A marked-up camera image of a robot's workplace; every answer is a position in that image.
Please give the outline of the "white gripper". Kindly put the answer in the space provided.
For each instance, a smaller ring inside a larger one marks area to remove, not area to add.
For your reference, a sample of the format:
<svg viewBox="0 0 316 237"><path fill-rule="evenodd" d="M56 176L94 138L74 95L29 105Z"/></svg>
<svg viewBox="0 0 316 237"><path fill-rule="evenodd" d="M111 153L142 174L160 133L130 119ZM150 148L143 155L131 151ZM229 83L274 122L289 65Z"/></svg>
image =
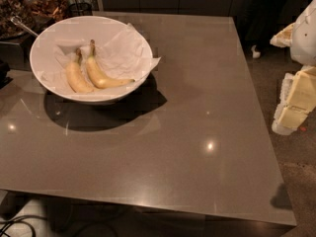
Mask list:
<svg viewBox="0 0 316 237"><path fill-rule="evenodd" d="M316 108L316 0L294 24L275 34L270 44L290 47L291 58L304 65L295 74L285 74L272 124L273 132L291 135Z"/></svg>

